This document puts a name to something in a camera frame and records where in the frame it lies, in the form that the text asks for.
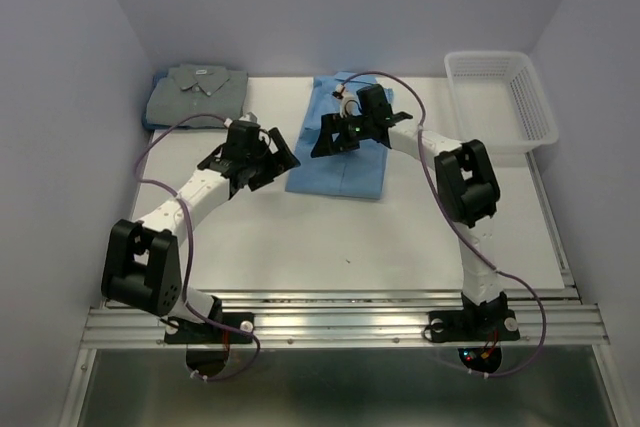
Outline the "light blue long sleeve shirt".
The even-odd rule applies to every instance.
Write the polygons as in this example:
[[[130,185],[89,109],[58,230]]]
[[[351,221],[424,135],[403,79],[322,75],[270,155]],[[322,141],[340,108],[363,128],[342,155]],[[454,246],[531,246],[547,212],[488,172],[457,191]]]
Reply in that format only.
[[[372,141],[335,156],[313,158],[311,151],[320,133],[321,117],[339,111],[332,97],[334,88],[348,72],[313,78],[311,97],[294,148],[300,166],[290,171],[285,190],[289,193],[337,196],[377,201],[382,197],[387,149]]]

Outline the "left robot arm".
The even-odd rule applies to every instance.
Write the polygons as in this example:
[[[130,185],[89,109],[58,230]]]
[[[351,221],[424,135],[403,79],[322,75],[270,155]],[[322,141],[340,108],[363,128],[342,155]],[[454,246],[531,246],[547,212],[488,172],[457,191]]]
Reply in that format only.
[[[241,118],[226,122],[224,143],[200,161],[180,189],[137,220],[119,220],[107,244],[101,292],[109,300],[159,318],[187,321],[199,340],[215,339],[222,329],[222,304],[190,287],[193,264],[180,259],[192,248],[196,227],[240,190],[256,191],[299,167],[278,128],[263,129]]]

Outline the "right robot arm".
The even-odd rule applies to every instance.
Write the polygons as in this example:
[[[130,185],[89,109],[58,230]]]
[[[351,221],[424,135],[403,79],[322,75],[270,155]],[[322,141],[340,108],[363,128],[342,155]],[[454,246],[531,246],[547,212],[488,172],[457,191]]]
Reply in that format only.
[[[394,111],[379,84],[355,93],[340,84],[332,95],[340,109],[322,116],[312,157],[352,152],[372,140],[420,161],[437,206],[458,238],[462,306],[429,312],[424,338],[433,343],[476,342],[498,333],[510,311],[498,270],[488,257],[500,188],[484,144],[426,130],[411,114]]]

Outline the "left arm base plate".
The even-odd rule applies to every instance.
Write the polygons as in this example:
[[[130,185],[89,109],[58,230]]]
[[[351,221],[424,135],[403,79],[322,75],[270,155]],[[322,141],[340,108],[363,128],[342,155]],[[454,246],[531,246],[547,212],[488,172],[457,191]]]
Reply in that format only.
[[[225,312],[222,323],[239,329],[245,321],[254,323],[255,315],[252,312]],[[169,321],[177,326],[171,330],[165,327],[164,342],[168,345],[222,345],[251,344],[249,337],[237,333],[226,333],[221,329],[206,323],[192,323],[178,318],[170,318]]]

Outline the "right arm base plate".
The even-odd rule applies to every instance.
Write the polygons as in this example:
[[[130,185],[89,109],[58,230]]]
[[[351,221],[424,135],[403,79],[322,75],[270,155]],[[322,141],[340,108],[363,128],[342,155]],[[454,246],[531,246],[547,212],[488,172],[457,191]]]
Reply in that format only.
[[[422,337],[432,343],[480,343],[493,340],[518,341],[521,338],[517,326],[511,330],[505,322],[515,320],[514,312],[476,316],[467,310],[437,310],[428,314],[429,320],[423,328]]]

